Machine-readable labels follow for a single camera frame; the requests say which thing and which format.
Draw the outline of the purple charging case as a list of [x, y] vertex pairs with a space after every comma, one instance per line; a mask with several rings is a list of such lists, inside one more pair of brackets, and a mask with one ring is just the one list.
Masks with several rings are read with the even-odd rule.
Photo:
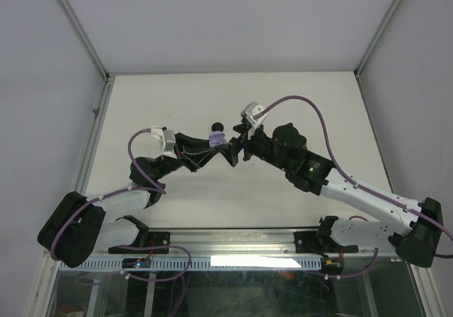
[[217, 146], [225, 145], [228, 141], [226, 140], [225, 133], [222, 131], [212, 131], [209, 135], [209, 147], [215, 148]]

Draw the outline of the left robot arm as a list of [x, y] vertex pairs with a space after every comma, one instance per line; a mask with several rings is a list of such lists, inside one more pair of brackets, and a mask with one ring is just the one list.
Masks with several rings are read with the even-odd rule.
[[146, 132], [159, 140], [161, 155], [132, 157], [126, 187], [91, 197], [77, 191], [63, 197], [38, 233], [38, 243], [53, 260], [77, 267], [95, 252], [154, 253], [164, 242], [151, 237], [149, 227], [135, 215], [164, 195], [163, 177], [180, 168], [198, 171], [227, 142], [221, 129], [214, 129], [207, 139], [164, 128]]

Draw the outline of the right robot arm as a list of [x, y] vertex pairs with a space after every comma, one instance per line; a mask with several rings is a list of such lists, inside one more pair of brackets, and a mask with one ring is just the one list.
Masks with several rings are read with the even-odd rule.
[[255, 156], [284, 171], [298, 190], [337, 200], [373, 217], [361, 223], [337, 216], [323, 218], [316, 235], [322, 250], [338, 246], [392, 249], [406, 262], [424, 268], [438, 257], [443, 217], [437, 200], [399, 197], [353, 178], [333, 159], [308, 150], [306, 137], [292, 123], [276, 127], [271, 136], [262, 127], [245, 123], [234, 126], [234, 131], [239, 136], [227, 140], [223, 124], [216, 122], [209, 138], [210, 146], [219, 147], [233, 165], [242, 151], [245, 160]]

